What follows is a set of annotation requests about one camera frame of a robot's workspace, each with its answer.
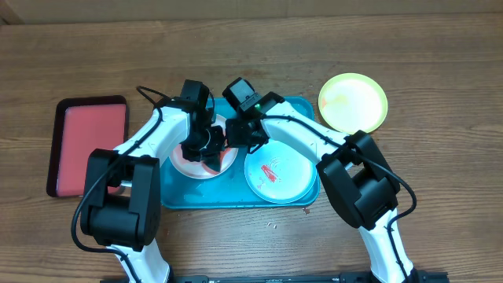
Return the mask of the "light blue plate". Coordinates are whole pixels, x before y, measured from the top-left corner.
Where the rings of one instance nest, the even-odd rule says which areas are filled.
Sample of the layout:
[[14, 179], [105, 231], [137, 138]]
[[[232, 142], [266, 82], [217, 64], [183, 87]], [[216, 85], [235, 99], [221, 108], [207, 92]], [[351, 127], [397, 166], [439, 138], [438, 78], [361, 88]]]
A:
[[314, 164], [279, 141], [269, 141], [244, 159], [244, 177], [267, 204], [305, 206], [320, 193]]

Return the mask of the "green scouring sponge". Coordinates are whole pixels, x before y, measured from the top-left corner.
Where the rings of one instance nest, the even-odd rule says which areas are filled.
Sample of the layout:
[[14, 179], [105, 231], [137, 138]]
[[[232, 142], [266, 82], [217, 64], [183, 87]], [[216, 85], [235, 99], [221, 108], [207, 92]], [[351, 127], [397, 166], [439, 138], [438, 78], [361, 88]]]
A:
[[204, 156], [202, 162], [212, 171], [221, 171], [221, 159], [219, 154]]

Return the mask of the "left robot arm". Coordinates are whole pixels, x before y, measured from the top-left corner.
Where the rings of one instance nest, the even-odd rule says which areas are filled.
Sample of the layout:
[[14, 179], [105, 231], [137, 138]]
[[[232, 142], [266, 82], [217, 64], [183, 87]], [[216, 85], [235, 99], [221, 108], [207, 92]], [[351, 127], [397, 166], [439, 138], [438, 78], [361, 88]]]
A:
[[169, 282], [170, 265], [155, 236], [160, 225], [160, 168], [182, 148], [189, 162], [220, 171], [223, 129], [215, 125], [211, 91], [187, 79], [177, 97], [162, 95], [151, 119], [113, 150], [95, 149], [88, 159], [84, 194], [72, 218], [74, 244], [85, 252], [117, 257], [128, 282]]

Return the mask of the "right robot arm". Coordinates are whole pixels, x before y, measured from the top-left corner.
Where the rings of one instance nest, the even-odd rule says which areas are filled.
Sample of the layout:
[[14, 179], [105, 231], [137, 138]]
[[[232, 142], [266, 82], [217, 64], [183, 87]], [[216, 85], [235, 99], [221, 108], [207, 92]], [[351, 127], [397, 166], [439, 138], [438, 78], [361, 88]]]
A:
[[281, 142], [312, 162], [337, 215], [360, 233], [378, 282], [413, 282], [417, 272], [398, 231], [397, 195], [407, 184], [385, 160], [373, 138], [344, 134], [305, 117], [274, 92], [262, 96], [237, 78], [222, 92], [237, 118], [226, 123], [232, 147]]

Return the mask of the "yellow-green plate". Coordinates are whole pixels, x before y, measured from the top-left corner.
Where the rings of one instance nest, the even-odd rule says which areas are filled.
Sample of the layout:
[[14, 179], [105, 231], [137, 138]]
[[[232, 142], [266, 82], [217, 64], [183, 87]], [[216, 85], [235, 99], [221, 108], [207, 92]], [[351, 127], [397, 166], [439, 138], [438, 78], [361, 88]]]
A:
[[343, 73], [329, 79], [318, 95], [322, 119], [334, 130], [370, 133], [386, 119], [387, 96], [373, 79], [358, 73]]

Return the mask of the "white plate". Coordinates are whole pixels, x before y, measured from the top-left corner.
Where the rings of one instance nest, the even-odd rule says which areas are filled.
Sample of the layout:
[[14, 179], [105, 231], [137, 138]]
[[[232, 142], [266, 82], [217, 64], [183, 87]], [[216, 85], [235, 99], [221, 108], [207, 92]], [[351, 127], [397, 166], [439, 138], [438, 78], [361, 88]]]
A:
[[[212, 126], [221, 126], [224, 130], [224, 136], [226, 138], [226, 118], [217, 114], [215, 117], [215, 121], [211, 125], [204, 125], [202, 128], [198, 130], [203, 130]], [[195, 178], [195, 179], [208, 179], [216, 177], [227, 169], [231, 167], [234, 160], [237, 157], [238, 150], [235, 148], [228, 148], [227, 141], [224, 143], [225, 150], [221, 152], [221, 171], [216, 172], [209, 169], [203, 162], [191, 162], [182, 157], [182, 148], [181, 145], [178, 145], [170, 154], [170, 161], [175, 169], [177, 169], [181, 174], [186, 177]]]

